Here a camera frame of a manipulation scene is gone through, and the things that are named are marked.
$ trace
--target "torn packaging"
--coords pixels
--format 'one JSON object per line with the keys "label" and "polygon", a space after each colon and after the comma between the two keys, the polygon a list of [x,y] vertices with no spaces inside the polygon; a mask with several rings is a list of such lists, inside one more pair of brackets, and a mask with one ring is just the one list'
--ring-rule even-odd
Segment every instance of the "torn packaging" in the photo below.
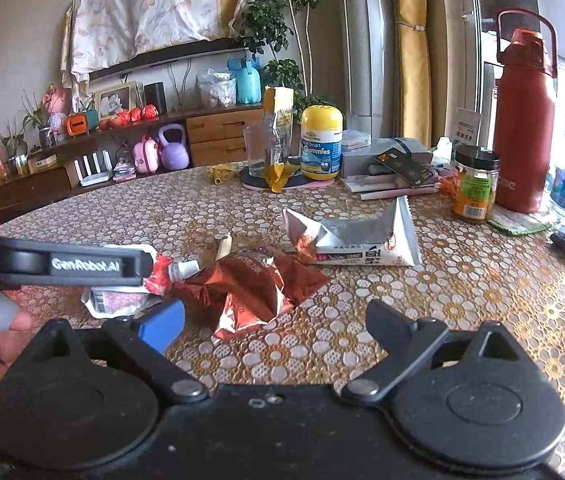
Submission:
{"label": "torn packaging", "polygon": [[322,265],[414,266],[418,239],[407,197],[393,200],[381,216],[317,222],[283,212],[287,235],[306,263]]}
{"label": "torn packaging", "polygon": [[328,281],[294,256],[240,250],[175,283],[174,291],[201,302],[213,335],[227,341],[293,310]]}

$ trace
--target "pink suitcase toy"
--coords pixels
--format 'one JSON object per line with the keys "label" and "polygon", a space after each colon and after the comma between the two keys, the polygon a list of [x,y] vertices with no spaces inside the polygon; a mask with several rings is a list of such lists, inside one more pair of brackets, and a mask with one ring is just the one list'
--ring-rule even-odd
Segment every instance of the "pink suitcase toy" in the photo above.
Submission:
{"label": "pink suitcase toy", "polygon": [[159,144],[150,137],[145,137],[133,147],[133,163],[138,173],[154,173],[160,163]]}

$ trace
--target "drawer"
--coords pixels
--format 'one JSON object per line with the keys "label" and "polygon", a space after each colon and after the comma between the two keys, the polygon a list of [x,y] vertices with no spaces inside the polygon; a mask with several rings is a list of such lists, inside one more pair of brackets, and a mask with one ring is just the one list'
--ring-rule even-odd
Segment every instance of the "drawer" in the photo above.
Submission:
{"label": "drawer", "polygon": [[237,139],[242,137],[242,129],[246,124],[261,123],[263,118],[262,108],[192,117],[186,120],[189,143]]}
{"label": "drawer", "polygon": [[71,190],[65,168],[54,168],[0,185],[0,209]]}
{"label": "drawer", "polygon": [[245,139],[212,140],[191,144],[192,162],[194,166],[211,166],[226,162],[246,160]]}

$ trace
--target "blue pad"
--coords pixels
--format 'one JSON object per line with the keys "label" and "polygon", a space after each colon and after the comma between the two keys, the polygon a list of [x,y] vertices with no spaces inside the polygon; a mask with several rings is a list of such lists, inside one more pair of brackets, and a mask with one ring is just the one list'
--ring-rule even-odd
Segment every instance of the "blue pad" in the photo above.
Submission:
{"label": "blue pad", "polygon": [[162,354],[184,329],[184,304],[180,300],[159,304],[135,324],[138,337]]}

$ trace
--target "screw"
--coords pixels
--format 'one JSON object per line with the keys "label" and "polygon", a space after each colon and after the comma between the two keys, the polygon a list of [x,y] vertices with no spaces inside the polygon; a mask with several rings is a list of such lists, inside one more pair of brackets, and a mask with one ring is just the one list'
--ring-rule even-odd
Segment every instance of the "screw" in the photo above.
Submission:
{"label": "screw", "polygon": [[271,395],[268,396],[265,400],[269,402],[269,404],[280,404],[284,399],[281,396]]}
{"label": "screw", "polygon": [[193,379],[183,379],[172,384],[171,390],[183,397],[196,397],[204,392],[204,386]]}
{"label": "screw", "polygon": [[349,391],[361,397],[370,397],[378,393],[378,383],[370,379],[354,379],[347,384]]}

